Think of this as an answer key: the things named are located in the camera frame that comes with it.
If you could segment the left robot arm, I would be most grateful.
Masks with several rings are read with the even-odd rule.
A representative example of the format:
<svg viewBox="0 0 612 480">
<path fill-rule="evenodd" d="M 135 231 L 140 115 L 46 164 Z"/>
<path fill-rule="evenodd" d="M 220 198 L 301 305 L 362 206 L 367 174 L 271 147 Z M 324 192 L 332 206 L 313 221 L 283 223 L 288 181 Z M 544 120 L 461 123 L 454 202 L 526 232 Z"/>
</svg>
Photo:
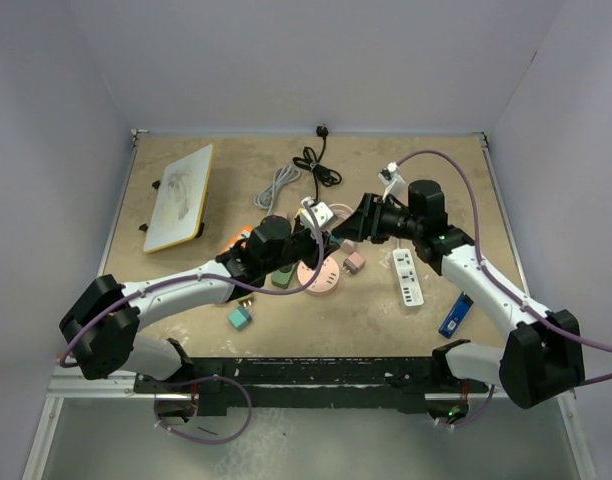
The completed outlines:
<svg viewBox="0 0 612 480">
<path fill-rule="evenodd" d="M 143 339 L 142 329 L 205 305 L 226 304 L 249 293 L 268 294 L 268 275 L 302 262 L 315 272 L 339 244 L 317 215 L 295 221 L 268 216 L 250 235 L 206 263 L 141 282 L 95 278 L 59 323 L 67 346 L 63 368 L 77 368 L 87 380 L 119 370 L 151 378 L 170 392 L 188 387 L 193 361 L 180 342 Z"/>
</svg>

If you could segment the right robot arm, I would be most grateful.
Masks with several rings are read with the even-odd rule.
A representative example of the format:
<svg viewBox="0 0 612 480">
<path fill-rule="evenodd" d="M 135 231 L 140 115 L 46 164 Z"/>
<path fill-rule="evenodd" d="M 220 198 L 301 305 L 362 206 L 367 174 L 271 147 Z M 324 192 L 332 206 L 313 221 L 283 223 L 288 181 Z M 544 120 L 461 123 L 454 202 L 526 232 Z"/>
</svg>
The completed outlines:
<svg viewBox="0 0 612 480">
<path fill-rule="evenodd" d="M 449 223 L 437 182 L 412 182 L 406 206 L 367 193 L 333 234 L 374 244 L 411 241 L 419 260 L 455 284 L 502 333 L 502 348 L 458 340 L 435 349 L 430 376 L 438 389 L 478 381 L 501 387 L 528 409 L 584 382 L 582 347 L 573 339 L 578 320 L 567 310 L 551 311 L 487 266 L 475 241 Z"/>
</svg>

